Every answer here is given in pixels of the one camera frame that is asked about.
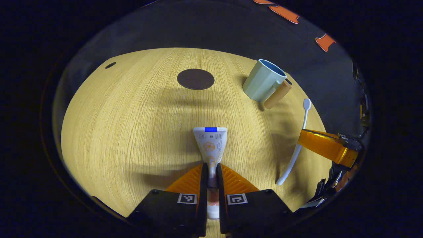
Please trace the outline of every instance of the round wooden table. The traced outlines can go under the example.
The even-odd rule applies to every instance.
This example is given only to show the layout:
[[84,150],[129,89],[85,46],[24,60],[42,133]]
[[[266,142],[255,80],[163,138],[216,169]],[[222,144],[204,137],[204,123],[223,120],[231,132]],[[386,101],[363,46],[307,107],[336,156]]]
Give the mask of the round wooden table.
[[[110,58],[69,104],[62,128],[64,163],[87,194],[128,216],[151,189],[166,189],[201,163],[194,127],[227,127],[222,163],[258,189],[273,189],[295,211],[314,195],[321,179],[328,179],[331,161],[303,149],[284,184],[275,184],[298,140],[307,95],[287,74],[292,90],[271,110],[262,110],[242,90],[255,63],[194,48]],[[210,72],[214,85],[204,90],[181,86],[177,76],[186,69]],[[325,131],[313,106],[307,128]],[[207,221],[207,236],[224,237],[218,221]]]

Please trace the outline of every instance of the small hole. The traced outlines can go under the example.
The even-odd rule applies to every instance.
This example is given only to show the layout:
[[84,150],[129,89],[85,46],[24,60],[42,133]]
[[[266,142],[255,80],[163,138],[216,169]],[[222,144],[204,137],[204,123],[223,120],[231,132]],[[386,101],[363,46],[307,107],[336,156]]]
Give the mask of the small hole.
[[291,83],[291,82],[290,82],[287,78],[286,78],[285,80],[286,80],[286,82],[288,82],[289,84],[291,84],[291,85],[292,85],[292,83]]
[[113,63],[111,63],[111,64],[107,65],[107,66],[106,66],[106,69],[108,69],[108,68],[112,67],[112,66],[113,66],[113,65],[115,65],[115,64],[116,64],[116,62],[113,62]]

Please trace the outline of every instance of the toothbrush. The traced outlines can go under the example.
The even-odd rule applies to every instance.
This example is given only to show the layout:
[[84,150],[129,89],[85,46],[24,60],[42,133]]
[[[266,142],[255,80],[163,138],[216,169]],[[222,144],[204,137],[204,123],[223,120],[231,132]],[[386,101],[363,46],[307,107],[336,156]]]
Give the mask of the toothbrush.
[[[302,123],[302,128],[305,129],[305,125],[307,124],[307,116],[308,116],[308,110],[310,110],[311,108],[311,101],[310,99],[306,98],[304,100],[304,110],[305,110],[305,115],[304,115],[304,122]],[[301,151],[302,145],[300,144],[296,144],[295,149],[294,149],[294,153],[292,154],[291,160],[288,163],[288,166],[286,167],[286,170],[284,171],[284,173],[280,176],[280,178],[276,181],[277,185],[282,185],[283,182],[285,181],[285,179],[288,177],[289,173],[291,172],[292,168],[294,167],[295,161],[298,158],[299,152]]]

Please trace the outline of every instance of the orange gripper pad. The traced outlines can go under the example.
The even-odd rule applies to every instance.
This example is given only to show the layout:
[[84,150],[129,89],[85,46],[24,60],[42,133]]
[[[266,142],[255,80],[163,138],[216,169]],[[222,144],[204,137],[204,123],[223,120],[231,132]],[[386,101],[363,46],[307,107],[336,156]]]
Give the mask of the orange gripper pad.
[[203,164],[194,167],[172,183],[165,191],[200,196],[201,169]]
[[225,188],[225,198],[228,194],[244,194],[259,191],[252,183],[246,180],[229,167],[222,166],[223,187]]
[[331,133],[303,129],[299,135],[298,144],[349,168],[358,156],[357,151],[345,148],[339,136]]

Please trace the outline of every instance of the toothpaste tube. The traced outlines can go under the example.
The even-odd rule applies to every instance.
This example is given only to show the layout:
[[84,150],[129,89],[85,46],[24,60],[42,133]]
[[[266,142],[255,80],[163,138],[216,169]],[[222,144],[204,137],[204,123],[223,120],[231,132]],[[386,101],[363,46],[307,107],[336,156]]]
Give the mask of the toothpaste tube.
[[194,136],[203,161],[209,166],[209,188],[217,188],[216,168],[226,146],[226,127],[195,127]]
[[219,190],[217,188],[207,189],[207,218],[210,220],[218,220],[220,217],[219,210]]

